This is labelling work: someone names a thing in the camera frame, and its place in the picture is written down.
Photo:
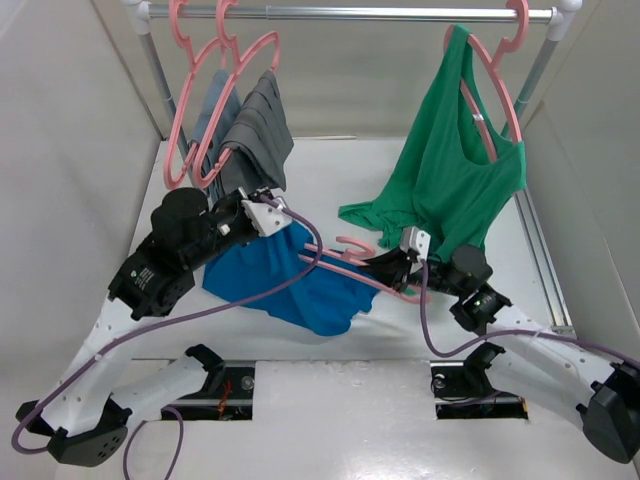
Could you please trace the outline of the pink plastic hanger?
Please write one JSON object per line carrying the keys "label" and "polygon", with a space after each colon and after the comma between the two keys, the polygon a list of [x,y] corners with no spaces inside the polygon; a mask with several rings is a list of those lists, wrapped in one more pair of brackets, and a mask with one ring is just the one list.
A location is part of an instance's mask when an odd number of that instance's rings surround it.
{"label": "pink plastic hanger", "polygon": [[374,257],[376,254],[376,250],[372,245],[348,236],[337,236],[335,240],[340,244],[346,245],[347,248],[341,252],[331,249],[322,250],[320,260],[316,264],[317,267],[351,278],[359,283],[394,296],[405,303],[420,304],[419,293],[409,295],[400,292],[360,272],[359,268],[366,266],[366,260]]}

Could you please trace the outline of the blue t shirt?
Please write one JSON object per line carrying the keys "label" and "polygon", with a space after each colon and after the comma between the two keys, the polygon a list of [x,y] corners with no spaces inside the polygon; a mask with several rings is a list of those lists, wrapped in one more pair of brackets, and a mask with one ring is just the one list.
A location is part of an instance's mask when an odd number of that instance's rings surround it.
{"label": "blue t shirt", "polygon": [[[226,302],[255,296],[301,273],[310,232],[294,223],[268,238],[235,246],[205,266],[202,288]],[[320,336],[347,332],[353,317],[372,308],[378,289],[339,273],[314,268],[287,288],[247,304]]]}

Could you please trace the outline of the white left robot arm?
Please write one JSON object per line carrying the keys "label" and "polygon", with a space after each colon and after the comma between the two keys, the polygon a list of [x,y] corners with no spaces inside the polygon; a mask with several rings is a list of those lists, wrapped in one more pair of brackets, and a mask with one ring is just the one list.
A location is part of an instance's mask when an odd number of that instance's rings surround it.
{"label": "white left robot arm", "polygon": [[195,286],[195,272],[235,246],[290,225],[286,205],[267,188],[238,189],[215,204],[196,188],[167,193],[150,216],[151,230],[108,286],[105,303],[69,367],[43,399],[23,403],[11,443],[22,454],[23,431],[47,438],[58,463],[96,467],[128,434],[178,398],[212,396],[222,387],[223,360],[198,344],[142,380],[117,386],[143,335],[173,325],[169,315]]}

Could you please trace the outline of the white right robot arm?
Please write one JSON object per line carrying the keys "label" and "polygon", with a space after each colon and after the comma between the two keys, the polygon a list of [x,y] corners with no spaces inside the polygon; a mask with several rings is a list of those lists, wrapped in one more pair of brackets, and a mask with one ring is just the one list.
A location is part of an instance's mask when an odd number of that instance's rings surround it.
{"label": "white right robot arm", "polygon": [[615,462],[628,464],[638,454],[638,360],[535,322],[489,285],[493,270],[480,248],[465,244],[436,260],[397,247],[360,269],[395,290],[419,287],[421,303],[431,291],[456,297],[450,312],[474,339],[443,351],[431,338],[425,310],[420,321],[433,355],[466,356],[462,381],[471,392],[531,400],[573,424]]}

